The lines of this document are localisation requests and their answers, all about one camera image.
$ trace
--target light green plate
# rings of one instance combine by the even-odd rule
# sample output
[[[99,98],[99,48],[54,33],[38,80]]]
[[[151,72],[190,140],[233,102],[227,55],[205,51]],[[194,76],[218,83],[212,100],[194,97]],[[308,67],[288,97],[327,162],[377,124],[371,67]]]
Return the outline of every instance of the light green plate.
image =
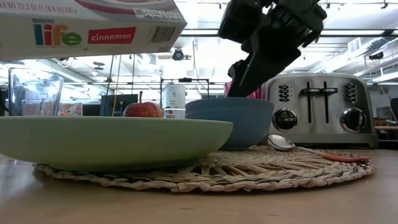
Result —
[[[152,169],[219,149],[232,128],[194,119],[0,117],[0,154],[64,170]]]

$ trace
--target wall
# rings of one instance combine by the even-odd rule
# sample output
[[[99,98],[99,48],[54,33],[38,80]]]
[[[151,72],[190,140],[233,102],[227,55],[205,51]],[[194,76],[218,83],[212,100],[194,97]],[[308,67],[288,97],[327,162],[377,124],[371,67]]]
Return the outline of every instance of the wall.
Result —
[[[372,101],[373,116],[376,117],[376,108],[387,107],[390,104],[390,99],[398,98],[398,86],[388,86],[388,93],[385,95],[381,94],[380,87],[378,89],[372,88],[369,94]]]

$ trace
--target wicker placemat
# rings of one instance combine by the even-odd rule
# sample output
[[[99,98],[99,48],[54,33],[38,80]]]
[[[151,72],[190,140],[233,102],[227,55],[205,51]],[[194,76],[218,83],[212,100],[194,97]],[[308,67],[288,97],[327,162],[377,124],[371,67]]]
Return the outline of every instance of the wicker placemat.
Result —
[[[331,154],[356,157],[344,152]],[[374,172],[369,161],[333,162],[305,151],[279,152],[267,146],[248,151],[216,151],[194,166],[129,174],[69,172],[35,164],[35,170],[57,179],[82,180],[134,190],[170,189],[172,192],[232,192],[319,187],[361,178]]]

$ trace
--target metal spoon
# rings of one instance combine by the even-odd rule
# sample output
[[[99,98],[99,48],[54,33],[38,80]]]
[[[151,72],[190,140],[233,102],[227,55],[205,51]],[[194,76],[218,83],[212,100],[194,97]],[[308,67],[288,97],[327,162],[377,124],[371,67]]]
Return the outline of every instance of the metal spoon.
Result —
[[[304,150],[307,152],[318,154],[318,155],[322,156],[323,158],[329,159],[331,161],[358,162],[358,161],[367,161],[367,160],[371,159],[371,157],[339,156],[339,155],[328,154],[328,153],[324,153],[324,152],[318,152],[316,150],[307,149],[304,147],[298,147],[291,141],[287,140],[285,137],[282,137],[282,136],[279,136],[276,134],[271,134],[270,136],[268,136],[268,144],[279,151],[288,151],[291,149],[301,149],[301,150]]]

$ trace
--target toaster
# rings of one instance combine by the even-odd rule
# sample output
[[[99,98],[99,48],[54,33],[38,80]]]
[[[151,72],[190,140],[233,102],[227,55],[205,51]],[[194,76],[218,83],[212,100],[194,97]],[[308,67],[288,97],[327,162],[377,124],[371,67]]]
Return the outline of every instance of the toaster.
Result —
[[[274,107],[269,134],[297,144],[366,144],[377,147],[367,84],[354,75],[297,73],[264,84]]]

